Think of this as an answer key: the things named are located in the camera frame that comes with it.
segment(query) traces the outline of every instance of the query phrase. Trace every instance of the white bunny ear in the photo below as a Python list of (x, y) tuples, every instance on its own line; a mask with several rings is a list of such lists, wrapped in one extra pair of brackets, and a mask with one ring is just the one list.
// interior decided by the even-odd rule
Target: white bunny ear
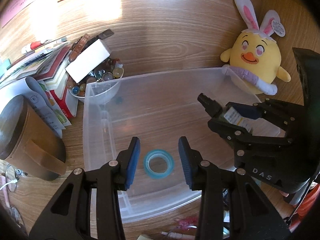
[(275, 10), (267, 11), (266, 15), (263, 18), (263, 21), (260, 26), (260, 31), (264, 32), (266, 35), (270, 36), (274, 33), (273, 28), (271, 27), (271, 22), (276, 20), (280, 22), (280, 17)]
[(259, 30), (256, 14), (250, 0), (235, 0), (236, 6), (242, 16), (242, 19), (251, 30)]

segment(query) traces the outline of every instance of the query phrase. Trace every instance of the heart-shaped eye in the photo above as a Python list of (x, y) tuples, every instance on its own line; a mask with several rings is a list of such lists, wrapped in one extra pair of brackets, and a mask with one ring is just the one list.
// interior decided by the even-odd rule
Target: heart-shaped eye
[(256, 54), (257, 54), (257, 56), (260, 57), (263, 53), (264, 53), (264, 47), (263, 47), (262, 45), (258, 45), (258, 46), (256, 47)]
[(248, 47), (248, 42), (247, 41), (242, 42), (242, 49), (246, 50), (247, 47)]

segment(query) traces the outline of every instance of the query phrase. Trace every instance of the brown cup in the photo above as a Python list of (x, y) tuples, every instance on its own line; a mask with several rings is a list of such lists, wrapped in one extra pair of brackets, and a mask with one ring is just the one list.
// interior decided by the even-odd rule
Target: brown cup
[(33, 176), (54, 180), (66, 172), (63, 141), (44, 123), (21, 95), (0, 114), (0, 159)]

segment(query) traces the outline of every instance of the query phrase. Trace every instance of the cup lid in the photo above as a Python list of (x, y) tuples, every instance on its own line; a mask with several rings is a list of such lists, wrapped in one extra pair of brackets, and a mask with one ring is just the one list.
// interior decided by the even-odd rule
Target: cup lid
[(12, 98), (0, 114), (0, 159), (5, 160), (19, 141), (27, 117), (28, 103), (22, 96)]

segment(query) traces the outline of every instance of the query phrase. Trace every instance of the tape roll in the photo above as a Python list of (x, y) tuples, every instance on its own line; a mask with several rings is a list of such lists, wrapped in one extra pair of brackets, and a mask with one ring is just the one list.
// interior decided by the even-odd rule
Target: tape roll
[[(165, 172), (154, 172), (150, 168), (150, 161), (154, 158), (161, 158), (167, 163), (167, 170)], [(172, 156), (165, 150), (156, 149), (147, 153), (143, 160), (143, 167), (146, 174), (153, 179), (163, 179), (167, 177), (174, 168), (174, 160)]]

